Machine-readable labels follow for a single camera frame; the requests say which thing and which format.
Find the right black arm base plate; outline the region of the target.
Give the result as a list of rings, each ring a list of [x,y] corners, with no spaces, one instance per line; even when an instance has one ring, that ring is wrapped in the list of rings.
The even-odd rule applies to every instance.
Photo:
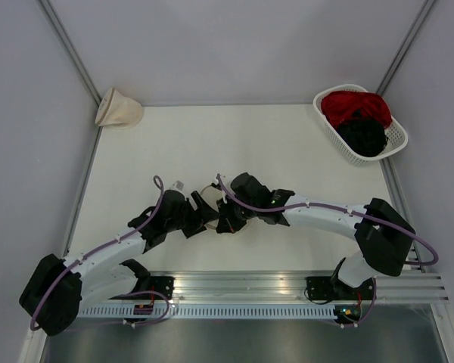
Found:
[[[329,276],[310,276],[305,278],[308,300],[316,303],[335,301],[371,300],[374,296],[374,281],[368,279],[359,287],[350,287]]]

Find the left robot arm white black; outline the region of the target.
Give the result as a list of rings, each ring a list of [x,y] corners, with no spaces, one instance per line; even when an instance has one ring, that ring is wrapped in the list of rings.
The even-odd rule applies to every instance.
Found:
[[[65,331],[85,309],[106,299],[150,293],[150,272],[136,257],[180,231],[186,238],[206,231],[219,218],[198,192],[186,197],[177,190],[161,192],[157,203],[130,220],[124,232],[88,252],[43,257],[19,298],[30,315],[30,329],[49,336]]]

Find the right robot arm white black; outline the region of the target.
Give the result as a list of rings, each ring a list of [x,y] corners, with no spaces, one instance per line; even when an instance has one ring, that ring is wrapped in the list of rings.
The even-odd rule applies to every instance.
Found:
[[[346,299],[379,275],[401,275],[415,233],[411,225],[385,200],[368,204],[330,204],[311,200],[291,190],[269,190],[244,172],[229,182],[216,177],[218,233],[236,233],[251,219],[268,225],[307,226],[344,236],[358,246],[337,264],[328,279],[331,294]]]

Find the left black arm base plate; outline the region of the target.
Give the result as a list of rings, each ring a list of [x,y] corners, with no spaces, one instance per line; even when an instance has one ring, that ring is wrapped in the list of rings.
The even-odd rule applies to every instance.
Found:
[[[150,276],[149,278],[114,278],[106,283],[108,299],[150,300],[160,299],[150,291],[163,294],[167,299],[172,299],[174,278],[171,276]]]

